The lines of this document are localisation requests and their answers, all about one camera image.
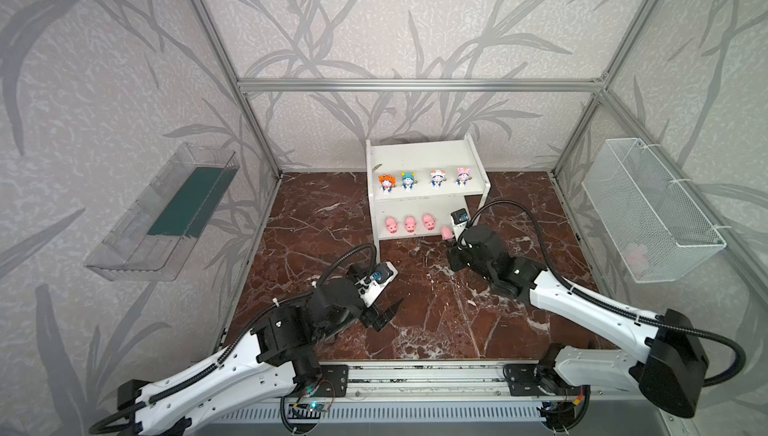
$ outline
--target black and white robotic arm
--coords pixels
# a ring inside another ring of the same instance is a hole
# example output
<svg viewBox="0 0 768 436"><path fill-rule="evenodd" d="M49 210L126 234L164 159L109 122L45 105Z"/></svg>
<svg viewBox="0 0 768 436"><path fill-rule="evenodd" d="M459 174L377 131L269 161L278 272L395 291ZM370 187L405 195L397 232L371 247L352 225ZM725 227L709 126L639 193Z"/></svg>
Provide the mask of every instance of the black and white robotic arm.
<svg viewBox="0 0 768 436"><path fill-rule="evenodd" d="M546 265L510 256L497 233L475 225L480 213L496 204L517 206L531 218ZM585 388L588 395L590 385L639 390L666 412L691 418L703 386L727 381L744 367L746 356L740 345L694 329L679 312L668 309L657 315L560 276L547 253L541 227L519 203L497 200L480 208L472 219L463 209L452 216L456 236L448 239L447 245L453 271L470 268L484 277L496 294L566 317L618 347L600 350L551 345L533 371L534 384L548 394L563 394L562 389L568 394L568 389L581 387L582 395ZM343 261L366 249L372 253L368 268L353 265L347 277L328 280ZM397 276L397 270L389 262L375 265L375 260L374 245L358 246L327 268L312 291L274 300L220 352L158 382L133 380L122 384L118 412L94 424L91 434L181 435L249 404L289 394L311 396L323 380L315 345L355 321L379 331L402 302L385 311L376 307L376 299ZM709 362L700 338L731 347L736 354L733 364L706 378ZM285 404L280 406L287 426ZM580 421L576 418L567 426L563 422L567 413L542 409L548 424L550 418L556 418L556 425L565 429Z"/></svg>

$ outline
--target red marble tabletop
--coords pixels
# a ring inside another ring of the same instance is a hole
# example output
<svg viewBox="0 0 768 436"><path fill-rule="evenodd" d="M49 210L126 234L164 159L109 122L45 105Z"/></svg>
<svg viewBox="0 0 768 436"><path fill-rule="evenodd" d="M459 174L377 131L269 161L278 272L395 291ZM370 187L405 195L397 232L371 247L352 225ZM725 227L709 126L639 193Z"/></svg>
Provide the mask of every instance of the red marble tabletop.
<svg viewBox="0 0 768 436"><path fill-rule="evenodd" d="M503 197L531 208L542 223L556 268L596 290L547 174L492 172L489 177L488 200ZM471 213L479 198L467 198ZM512 255L543 261L525 214L498 205L484 212L481 220L499 232ZM365 173L287 174L228 338L273 297L307 290L341 254L371 240ZM381 241L381 252L382 261L391 261L399 275L377 304L383 309L404 297L397 316L381 332L356 323L333 343L318 345L321 360L538 359L550 342L606 347L604 340L560 316L491 294L483 279L470 271L453 273L439 236Z"/></svg>

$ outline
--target pink pig toy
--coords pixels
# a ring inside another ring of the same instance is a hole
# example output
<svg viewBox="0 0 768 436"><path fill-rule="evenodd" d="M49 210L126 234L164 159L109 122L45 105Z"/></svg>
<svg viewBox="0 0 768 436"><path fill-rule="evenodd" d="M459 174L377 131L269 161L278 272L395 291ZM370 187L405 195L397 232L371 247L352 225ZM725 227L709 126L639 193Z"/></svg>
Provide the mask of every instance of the pink pig toy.
<svg viewBox="0 0 768 436"><path fill-rule="evenodd" d="M406 218L406 231L414 232L415 230L416 230L416 220L413 218L413 216L408 216Z"/></svg>
<svg viewBox="0 0 768 436"><path fill-rule="evenodd" d="M450 241L453 239L453 231L447 226L442 227L442 231L440 231L440 234L442 234L442 239L444 241Z"/></svg>
<svg viewBox="0 0 768 436"><path fill-rule="evenodd" d="M424 227L427 228L428 231L431 231L435 228L435 218L432 217L430 214L424 214Z"/></svg>
<svg viewBox="0 0 768 436"><path fill-rule="evenodd" d="M397 221L395 221L395 218L389 217L386 219L386 229L391 232L392 234L395 234L397 232Z"/></svg>

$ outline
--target metal mesh basket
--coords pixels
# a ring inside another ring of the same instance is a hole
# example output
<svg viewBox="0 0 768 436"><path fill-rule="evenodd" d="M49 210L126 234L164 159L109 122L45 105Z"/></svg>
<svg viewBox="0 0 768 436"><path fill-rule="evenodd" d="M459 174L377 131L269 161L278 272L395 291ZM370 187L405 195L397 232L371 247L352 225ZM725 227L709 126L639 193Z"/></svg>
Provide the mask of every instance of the metal mesh basket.
<svg viewBox="0 0 768 436"><path fill-rule="evenodd" d="M675 281L726 245L641 139L607 139L582 185L637 282Z"/></svg>

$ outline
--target wallpaper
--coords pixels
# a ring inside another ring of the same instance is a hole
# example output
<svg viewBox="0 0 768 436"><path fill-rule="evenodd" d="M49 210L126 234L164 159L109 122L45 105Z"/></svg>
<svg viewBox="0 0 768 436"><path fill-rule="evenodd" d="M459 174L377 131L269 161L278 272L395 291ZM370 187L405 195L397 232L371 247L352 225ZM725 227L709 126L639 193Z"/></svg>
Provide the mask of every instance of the wallpaper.
<svg viewBox="0 0 768 436"><path fill-rule="evenodd" d="M241 78L597 78L640 1L206 0L206 5ZM299 170L361 169L366 137L439 140L466 132L476 134L488 167L549 169L552 164L543 163L554 161L555 148L568 138L579 103L586 100L586 95L462 92L360 95L360 101L341 93L251 97L268 126L273 153L284 169Z"/></svg>
<svg viewBox="0 0 768 436"><path fill-rule="evenodd" d="M83 434L208 354L275 182L187 0L0 2L0 434ZM177 280L84 268L182 142L241 167Z"/></svg>
<svg viewBox="0 0 768 436"><path fill-rule="evenodd" d="M768 271L768 0L667 0L612 90Z"/></svg>
<svg viewBox="0 0 768 436"><path fill-rule="evenodd" d="M739 342L747 366L735 379L704 388L692 422L701 436L764 434L768 424L768 311L750 294L742 278L721 255L715 255L673 282L635 283L616 246L581 186L605 139L630 137L606 108L600 108L562 172L558 182L576 214L571 221L594 254L595 264L611 297L636 307L663 313L668 307L683 312L696 328ZM710 358L708 375L723 371L732 361L725 346L703 341Z"/></svg>

